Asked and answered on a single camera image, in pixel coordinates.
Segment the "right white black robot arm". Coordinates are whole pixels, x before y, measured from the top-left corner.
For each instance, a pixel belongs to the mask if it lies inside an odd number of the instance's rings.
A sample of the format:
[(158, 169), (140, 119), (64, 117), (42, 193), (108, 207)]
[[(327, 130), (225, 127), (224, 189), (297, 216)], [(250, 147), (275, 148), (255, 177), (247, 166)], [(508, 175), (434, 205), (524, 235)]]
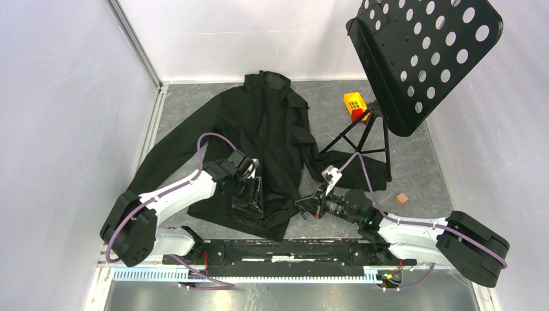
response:
[(324, 190), (295, 203), (301, 214), (321, 219), (331, 214), (358, 227), (358, 233), (375, 244), (374, 257), (382, 264), (396, 259), (430, 262), (453, 267), (466, 279), (487, 288), (497, 285), (509, 242), (462, 211), (446, 218), (407, 218), (381, 212), (361, 189), (344, 196)]

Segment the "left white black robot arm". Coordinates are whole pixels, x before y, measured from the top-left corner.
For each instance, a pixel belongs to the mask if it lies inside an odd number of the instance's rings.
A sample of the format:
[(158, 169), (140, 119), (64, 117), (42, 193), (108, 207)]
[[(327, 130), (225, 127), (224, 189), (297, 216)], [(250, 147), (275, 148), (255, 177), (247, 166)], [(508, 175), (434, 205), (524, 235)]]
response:
[(122, 193), (100, 230), (107, 244), (107, 262), (134, 267), (149, 256), (179, 255), (195, 264), (203, 257), (203, 246), (190, 229), (161, 229), (172, 215), (212, 198), (229, 197), (229, 206), (251, 219), (263, 217), (262, 179), (256, 175), (258, 159), (235, 150), (223, 160), (210, 161), (188, 177), (153, 192)]

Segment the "black zip jacket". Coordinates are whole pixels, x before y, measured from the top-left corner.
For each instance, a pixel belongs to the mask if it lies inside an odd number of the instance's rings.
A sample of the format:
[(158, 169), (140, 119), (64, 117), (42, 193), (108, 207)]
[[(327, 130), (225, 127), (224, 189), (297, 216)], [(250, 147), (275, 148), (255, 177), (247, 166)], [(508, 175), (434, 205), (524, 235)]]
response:
[(263, 217), (251, 219), (218, 193), (188, 208), (190, 216), (268, 240), (283, 239), (298, 210), (302, 171), (316, 181), (328, 166), (343, 168), (338, 186), (385, 190), (386, 165), (331, 150), (320, 153), (311, 134), (308, 103), (285, 76), (269, 71), (245, 76), (242, 86), (217, 94), (161, 139), (128, 186), (134, 194), (157, 189), (205, 145), (204, 160), (227, 158), (234, 148), (260, 162)]

